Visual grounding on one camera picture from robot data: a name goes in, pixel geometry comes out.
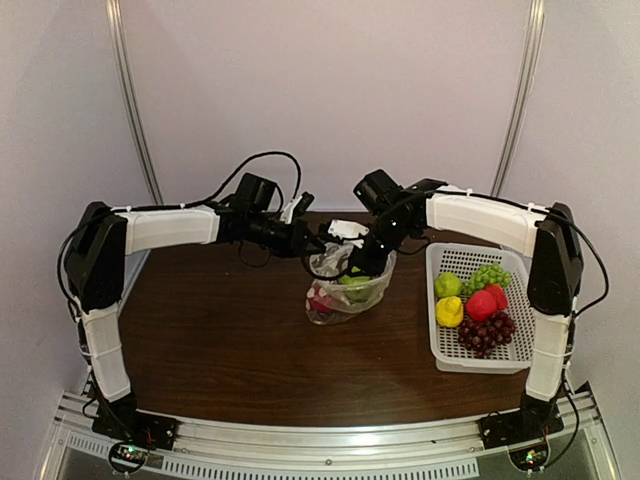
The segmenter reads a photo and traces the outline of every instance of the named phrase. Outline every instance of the white backdrop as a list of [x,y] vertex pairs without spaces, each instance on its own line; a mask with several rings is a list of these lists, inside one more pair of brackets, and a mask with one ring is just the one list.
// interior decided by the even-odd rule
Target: white backdrop
[[[122,2],[166,201],[215,190],[245,157],[288,150],[316,209],[360,209],[383,167],[403,184],[491,188],[529,2]],[[252,170],[291,192],[285,159]]]
[[86,372],[55,279],[60,243],[91,200],[149,195],[104,2],[0,2],[0,64],[0,477],[26,480]]
[[[548,2],[540,63],[504,196],[569,204],[606,262],[611,295],[580,319],[574,372],[590,380],[620,460],[638,478],[640,4]],[[582,303],[602,292],[589,253]]]

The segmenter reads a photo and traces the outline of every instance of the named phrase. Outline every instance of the mounting plate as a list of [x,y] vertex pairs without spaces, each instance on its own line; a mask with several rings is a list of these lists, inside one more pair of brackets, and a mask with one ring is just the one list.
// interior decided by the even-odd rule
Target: mounting plate
[[[553,407],[545,426],[548,428],[547,435],[564,429],[557,406]],[[478,420],[478,428],[480,428],[480,437],[485,449],[530,442],[543,437],[541,431],[527,431],[523,428],[520,410],[483,417]]]
[[[135,431],[138,434],[134,435],[133,438],[125,437],[111,416],[100,406],[98,408],[98,418],[93,421],[91,430],[116,440],[131,442],[142,448],[151,447],[173,450],[173,441],[178,426],[178,421],[175,418],[136,412],[135,425]],[[148,435],[153,439],[151,446],[147,441]]]

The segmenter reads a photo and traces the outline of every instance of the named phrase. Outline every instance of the plastic bag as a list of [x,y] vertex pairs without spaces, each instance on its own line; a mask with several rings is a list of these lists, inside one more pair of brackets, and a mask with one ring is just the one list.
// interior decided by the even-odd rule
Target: plastic bag
[[[319,275],[331,276],[342,271],[349,259],[353,244],[327,244],[327,251],[309,260],[311,269]],[[359,313],[380,303],[389,286],[396,252],[391,252],[382,275],[361,283],[343,285],[338,281],[314,280],[307,291],[307,317],[317,325],[346,322]]]

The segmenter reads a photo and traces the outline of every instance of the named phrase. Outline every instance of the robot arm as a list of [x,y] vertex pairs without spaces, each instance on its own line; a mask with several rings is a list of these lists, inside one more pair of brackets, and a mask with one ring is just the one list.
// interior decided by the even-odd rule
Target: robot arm
[[520,416],[511,427],[521,433],[518,440],[539,437],[555,408],[571,354],[573,309],[583,270],[577,236],[568,226],[569,208],[562,204],[551,209],[522,207],[434,180],[405,189],[382,170],[367,175],[354,193],[376,216],[362,248],[355,248],[349,261],[350,268],[358,267],[363,274],[382,273],[387,255],[407,236],[417,238],[427,226],[505,245],[532,259],[527,294],[536,334]]
[[[77,307],[81,349],[92,367],[103,407],[94,430],[128,437],[140,446],[149,446],[149,438],[161,448],[170,448],[173,442],[167,432],[175,428],[175,421],[137,412],[125,370],[118,330],[125,257],[174,245],[234,241],[256,243],[279,257],[324,251],[299,218],[313,196],[303,193],[281,214],[267,213],[275,188],[269,180],[245,174],[236,193],[222,203],[111,209],[94,202],[87,207],[80,221],[86,228],[71,242],[64,268]],[[146,429],[151,433],[139,435]]]

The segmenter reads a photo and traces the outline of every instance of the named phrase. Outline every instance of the brown table surface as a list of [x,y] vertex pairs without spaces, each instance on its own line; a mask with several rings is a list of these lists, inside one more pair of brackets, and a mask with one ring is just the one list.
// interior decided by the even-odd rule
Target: brown table surface
[[[367,220],[365,214],[308,214]],[[482,243],[450,232],[434,241]],[[262,252],[246,247],[246,256]],[[262,269],[237,246],[156,250],[120,329],[139,407],[285,426],[422,422],[518,405],[526,372],[443,373],[429,347],[424,253],[398,256],[384,300],[335,326],[307,320],[311,278],[295,259]]]

